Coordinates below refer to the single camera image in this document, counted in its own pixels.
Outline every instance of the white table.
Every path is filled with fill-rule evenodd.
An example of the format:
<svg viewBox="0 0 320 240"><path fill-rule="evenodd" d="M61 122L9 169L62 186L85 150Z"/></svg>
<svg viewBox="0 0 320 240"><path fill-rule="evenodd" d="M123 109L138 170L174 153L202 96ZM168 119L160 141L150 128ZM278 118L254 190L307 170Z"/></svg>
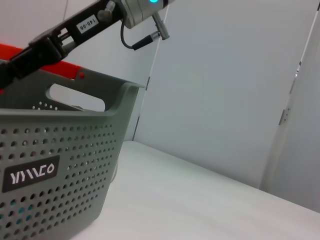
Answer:
<svg viewBox="0 0 320 240"><path fill-rule="evenodd" d="M125 142L100 217L72 240L203 239L320 240L320 214Z"/></svg>

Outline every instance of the basket handle hole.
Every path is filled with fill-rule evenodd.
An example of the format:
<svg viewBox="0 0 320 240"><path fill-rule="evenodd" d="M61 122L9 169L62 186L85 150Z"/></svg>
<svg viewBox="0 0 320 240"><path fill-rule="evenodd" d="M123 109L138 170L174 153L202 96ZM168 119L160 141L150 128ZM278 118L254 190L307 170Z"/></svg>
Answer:
<svg viewBox="0 0 320 240"><path fill-rule="evenodd" d="M65 105L81 107L82 109L96 112L104 112L106 110L105 102L102 99L59 84L53 84L48 93L52 100Z"/></svg>

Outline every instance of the white wall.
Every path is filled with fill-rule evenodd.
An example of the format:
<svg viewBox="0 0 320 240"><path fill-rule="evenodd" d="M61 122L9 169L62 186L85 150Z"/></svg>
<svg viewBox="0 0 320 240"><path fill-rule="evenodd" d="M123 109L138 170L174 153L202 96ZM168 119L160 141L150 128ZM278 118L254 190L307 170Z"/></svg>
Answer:
<svg viewBox="0 0 320 240"><path fill-rule="evenodd" d="M258 187L318 4L177 0L135 140Z"/></svg>
<svg viewBox="0 0 320 240"><path fill-rule="evenodd" d="M292 92L282 151L266 190L320 213L320 17Z"/></svg>
<svg viewBox="0 0 320 240"><path fill-rule="evenodd" d="M1 0L0 43L24 48L63 20L67 0Z"/></svg>
<svg viewBox="0 0 320 240"><path fill-rule="evenodd" d="M67 18L93 3L94 0L69 0L68 2ZM121 23L117 22L76 48L65 60L93 71L146 86L157 44L154 42L138 51L127 49L121 43L120 26ZM131 30L125 28L125 40L129 45L132 45L155 30L155 24L150 18ZM145 90L141 89L125 140L133 138L144 94Z"/></svg>

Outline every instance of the gray plastic basket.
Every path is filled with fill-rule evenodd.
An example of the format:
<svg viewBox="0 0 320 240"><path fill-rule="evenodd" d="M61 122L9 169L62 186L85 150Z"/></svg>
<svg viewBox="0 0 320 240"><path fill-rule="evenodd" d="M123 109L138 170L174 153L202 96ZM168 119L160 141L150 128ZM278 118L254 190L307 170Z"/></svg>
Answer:
<svg viewBox="0 0 320 240"><path fill-rule="evenodd" d="M80 71L38 71L0 95L0 239L67 240L102 210L141 86ZM52 84L102 99L105 112L51 99Z"/></svg>

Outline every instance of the white partition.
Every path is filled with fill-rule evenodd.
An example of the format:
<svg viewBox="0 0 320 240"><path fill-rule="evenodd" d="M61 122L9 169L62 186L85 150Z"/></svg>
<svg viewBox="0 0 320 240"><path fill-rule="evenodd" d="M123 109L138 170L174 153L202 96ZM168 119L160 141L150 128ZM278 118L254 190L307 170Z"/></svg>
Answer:
<svg viewBox="0 0 320 240"><path fill-rule="evenodd" d="M258 187L318 4L174 2L135 141Z"/></svg>

